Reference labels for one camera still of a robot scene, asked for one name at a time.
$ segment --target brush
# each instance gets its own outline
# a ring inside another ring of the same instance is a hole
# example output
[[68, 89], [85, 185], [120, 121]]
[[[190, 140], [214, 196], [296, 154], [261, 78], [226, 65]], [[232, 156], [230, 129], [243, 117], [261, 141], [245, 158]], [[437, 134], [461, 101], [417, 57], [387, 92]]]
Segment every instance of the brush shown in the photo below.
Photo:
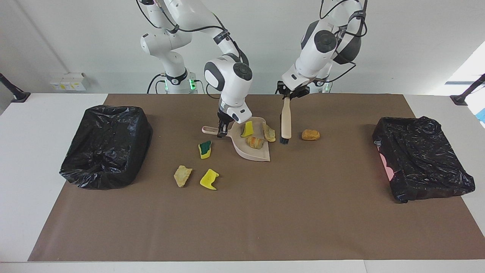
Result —
[[291, 138], [291, 111], [290, 98], [284, 98], [283, 109], [281, 110], [279, 143], [288, 144]]

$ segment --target food piece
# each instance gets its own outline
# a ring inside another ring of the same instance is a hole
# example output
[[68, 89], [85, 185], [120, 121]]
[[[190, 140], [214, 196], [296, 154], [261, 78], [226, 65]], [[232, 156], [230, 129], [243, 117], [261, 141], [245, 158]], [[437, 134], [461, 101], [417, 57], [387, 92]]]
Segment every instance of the food piece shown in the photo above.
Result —
[[200, 159], [206, 159], [210, 156], [210, 145], [211, 144], [212, 144], [212, 142], [210, 140], [199, 144]]
[[250, 137], [246, 138], [246, 143], [251, 148], [259, 150], [259, 149], [263, 148], [264, 139], [257, 138], [257, 137], [254, 137], [254, 136], [250, 136]]
[[242, 131], [241, 137], [248, 137], [252, 134], [254, 134], [253, 122], [248, 121], [244, 124], [244, 130]]
[[215, 178], [218, 177], [219, 174], [213, 171], [212, 169], [207, 170], [206, 174], [202, 176], [202, 179], [200, 180], [200, 184], [208, 189], [211, 190], [217, 190], [212, 186], [212, 183], [214, 183]]
[[276, 141], [276, 133], [266, 123], [263, 123], [264, 138], [269, 142]]
[[184, 165], [180, 165], [178, 167], [177, 171], [175, 171], [174, 178], [179, 188], [185, 186], [185, 182], [187, 182], [187, 179], [189, 179], [189, 175], [191, 172], [192, 169], [189, 169]]
[[306, 129], [302, 133], [303, 140], [317, 140], [320, 138], [320, 133], [317, 130]]

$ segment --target black plastic bag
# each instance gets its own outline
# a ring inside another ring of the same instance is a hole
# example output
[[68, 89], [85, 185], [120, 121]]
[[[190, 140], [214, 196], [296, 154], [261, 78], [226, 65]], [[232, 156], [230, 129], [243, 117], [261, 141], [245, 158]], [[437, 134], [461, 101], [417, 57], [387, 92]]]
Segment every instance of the black plastic bag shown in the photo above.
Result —
[[473, 177], [463, 169], [436, 120], [381, 118], [373, 139], [394, 172], [390, 187], [399, 202], [475, 190]]
[[59, 173], [80, 188], [125, 187], [138, 174], [151, 135], [139, 107], [91, 107], [84, 112]]

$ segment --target beige dustpan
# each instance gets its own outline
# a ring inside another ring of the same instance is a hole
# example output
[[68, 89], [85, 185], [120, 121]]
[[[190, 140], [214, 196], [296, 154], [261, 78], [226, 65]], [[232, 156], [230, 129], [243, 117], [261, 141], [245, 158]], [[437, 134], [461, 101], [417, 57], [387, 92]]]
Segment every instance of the beige dustpan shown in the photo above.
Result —
[[[253, 122], [253, 135], [252, 137], [264, 139], [263, 124], [266, 124], [266, 120], [263, 118], [252, 117], [248, 121]], [[239, 124], [234, 122], [231, 129], [227, 131], [227, 137], [232, 139], [232, 144], [236, 152], [243, 158], [253, 161], [270, 161], [270, 150], [268, 142], [264, 141], [263, 148], [253, 149], [246, 144], [246, 138], [241, 137], [243, 132], [244, 123]], [[202, 132], [209, 135], [217, 135], [218, 129], [214, 127], [204, 126]]]

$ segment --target brown table surface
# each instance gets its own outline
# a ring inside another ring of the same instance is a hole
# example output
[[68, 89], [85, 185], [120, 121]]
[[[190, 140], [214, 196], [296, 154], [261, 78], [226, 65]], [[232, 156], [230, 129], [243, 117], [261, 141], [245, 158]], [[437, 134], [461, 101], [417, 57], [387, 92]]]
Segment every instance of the brown table surface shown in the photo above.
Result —
[[[250, 95], [279, 133], [280, 96]], [[293, 138], [271, 162], [239, 157], [202, 95], [109, 95], [142, 107], [153, 139], [134, 183], [85, 190], [66, 183], [29, 261], [484, 259], [485, 238], [461, 197], [398, 204], [372, 142], [383, 116], [414, 117], [402, 95], [314, 94], [291, 102]], [[320, 131], [302, 141], [304, 129]], [[210, 158], [197, 144], [212, 140]], [[185, 188], [173, 174], [194, 168]], [[217, 191], [199, 185], [208, 168]]]

